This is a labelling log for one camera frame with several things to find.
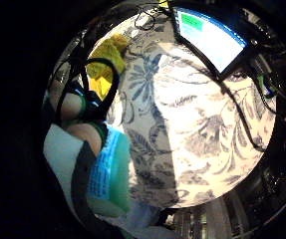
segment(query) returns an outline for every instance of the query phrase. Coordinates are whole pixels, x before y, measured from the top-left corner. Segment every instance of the laptop screen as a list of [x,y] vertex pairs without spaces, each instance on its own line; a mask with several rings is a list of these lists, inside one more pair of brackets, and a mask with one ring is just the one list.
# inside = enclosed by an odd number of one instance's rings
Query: laptop screen
[[219,73],[243,51],[247,42],[221,22],[180,7],[173,7],[177,33],[198,49]]

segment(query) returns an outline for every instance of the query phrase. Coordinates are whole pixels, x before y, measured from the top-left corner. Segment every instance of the black cable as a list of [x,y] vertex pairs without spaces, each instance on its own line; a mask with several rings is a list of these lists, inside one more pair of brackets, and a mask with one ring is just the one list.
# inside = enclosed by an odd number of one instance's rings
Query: black cable
[[255,141],[253,140],[252,138],[252,135],[251,135],[251,132],[250,132],[250,127],[246,121],[246,118],[245,118],[245,115],[244,115],[244,112],[242,110],[242,108],[240,107],[240,105],[238,104],[238,102],[236,101],[235,99],[235,96],[233,95],[233,93],[231,92],[231,90],[229,88],[226,87],[226,85],[224,84],[224,82],[220,82],[220,81],[215,81],[220,87],[221,87],[221,90],[224,92],[224,93],[227,93],[228,96],[232,99],[232,101],[234,102],[235,106],[236,106],[236,109],[239,113],[239,116],[240,116],[240,119],[243,123],[243,126],[244,126],[244,130],[246,132],[246,135],[248,136],[249,138],[249,141],[251,142],[251,144],[253,145],[253,147],[260,151],[260,152],[265,152],[266,148],[263,148],[261,145],[258,145],[257,143],[255,143]]
[[[160,4],[162,4],[162,3],[165,3],[165,2],[167,2],[167,0],[165,0],[165,1],[162,1],[162,2],[158,2],[158,3],[142,3],[142,4],[140,4],[140,5],[137,5],[136,7],[137,8],[139,8],[140,9],[140,12],[139,12],[139,14],[137,15],[137,17],[136,17],[136,19],[135,19],[135,27],[137,28],[137,29],[139,29],[139,30],[142,30],[142,31],[149,31],[149,30],[151,30],[153,27],[154,27],[154,24],[155,24],[155,17],[152,15],[152,14],[150,14],[149,12],[147,12],[145,9],[144,9],[144,5],[160,5]],[[143,27],[143,26],[138,26],[137,25],[137,21],[138,21],[138,19],[139,19],[139,17],[141,16],[141,14],[142,13],[145,13],[145,14],[147,14],[147,15],[149,15],[151,18],[152,18],[152,23],[151,23],[151,26],[149,26],[149,27],[147,27],[147,28],[145,28],[145,27]]]

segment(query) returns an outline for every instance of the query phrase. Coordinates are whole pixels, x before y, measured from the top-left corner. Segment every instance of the black frame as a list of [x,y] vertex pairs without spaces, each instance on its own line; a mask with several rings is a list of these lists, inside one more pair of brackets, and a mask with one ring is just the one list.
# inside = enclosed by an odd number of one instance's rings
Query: black frame
[[[234,71],[241,67],[241,63],[247,61],[252,55],[257,52],[258,41],[256,39],[259,36],[253,31],[252,26],[245,21],[243,16],[235,12],[235,9],[222,9],[216,8],[212,5],[199,4],[196,2],[188,0],[175,0],[168,2],[169,10],[171,13],[171,23],[173,25],[174,37],[176,41],[180,44],[184,44],[189,48],[199,59],[204,63],[204,65],[209,69],[213,78],[218,81],[223,81],[225,78],[230,76]],[[211,61],[194,45],[192,45],[188,40],[183,38],[177,30],[177,26],[174,18],[174,8],[185,8],[188,10],[194,10],[204,15],[213,17],[215,20],[225,24],[230,27],[234,32],[241,32],[241,37],[246,40],[246,47],[239,53],[238,56],[220,73]]]

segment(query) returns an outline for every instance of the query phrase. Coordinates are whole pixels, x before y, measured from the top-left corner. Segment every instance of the wire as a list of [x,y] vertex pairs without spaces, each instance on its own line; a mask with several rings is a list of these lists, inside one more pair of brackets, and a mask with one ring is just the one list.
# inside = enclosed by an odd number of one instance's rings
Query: wire
[[242,110],[242,108],[240,107],[240,105],[238,104],[238,102],[236,101],[235,99],[235,96],[233,95],[233,93],[231,92],[231,90],[229,88],[226,87],[226,85],[223,83],[223,82],[220,82],[220,81],[215,81],[217,84],[220,85],[221,89],[223,92],[227,93],[229,95],[229,97],[232,99],[232,101],[234,102],[235,106],[236,106],[236,109],[239,113],[239,116],[240,116],[240,119],[243,123],[243,126],[244,126],[244,130],[246,132],[246,135],[248,136],[248,139],[249,141],[251,142],[251,144],[253,145],[253,147],[260,151],[260,152],[265,152],[266,148],[264,148],[263,146],[261,145],[258,145],[257,143],[255,143],[255,141],[253,140],[252,138],[252,135],[251,135],[251,132],[250,132],[250,127],[248,125],[248,122],[246,121],[246,118],[245,118],[245,115],[244,115],[244,112]]
[[274,86],[271,81],[268,81],[268,83],[270,84],[271,87],[273,87],[277,91],[277,93],[279,94],[280,97],[282,97],[284,100],[286,100],[286,95],[282,92],[282,90],[280,90],[278,87]]
[[[150,2],[149,2],[149,3],[142,3],[142,4],[140,4],[140,5],[136,5],[136,7],[140,9],[140,12],[139,12],[139,14],[137,15],[137,17],[136,17],[136,19],[135,19],[135,27],[136,27],[137,29],[142,30],[142,31],[149,31],[149,30],[151,30],[151,29],[154,27],[154,24],[155,24],[155,17],[154,17],[151,13],[147,12],[147,11],[144,9],[143,6],[147,6],[147,5],[160,5],[160,4],[165,3],[165,2],[167,2],[167,0],[162,1],[162,2],[158,2],[158,3],[150,3]],[[145,28],[145,27],[143,27],[143,26],[138,26],[138,25],[137,25],[137,21],[138,21],[138,19],[140,18],[140,16],[142,15],[142,13],[145,13],[145,14],[147,14],[147,15],[149,15],[149,16],[151,17],[151,26]]]

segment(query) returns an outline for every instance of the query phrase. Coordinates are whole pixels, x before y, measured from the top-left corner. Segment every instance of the yellow cloth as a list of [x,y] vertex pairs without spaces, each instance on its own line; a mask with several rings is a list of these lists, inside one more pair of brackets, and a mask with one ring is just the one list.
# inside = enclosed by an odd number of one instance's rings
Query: yellow cloth
[[[126,37],[121,34],[115,34],[111,38],[106,39],[92,53],[91,58],[106,58],[110,60],[121,74],[126,63],[123,60],[122,52],[129,44]],[[95,91],[103,100],[112,85],[113,72],[110,67],[101,63],[92,63],[87,66],[87,72],[91,78],[91,90]]]

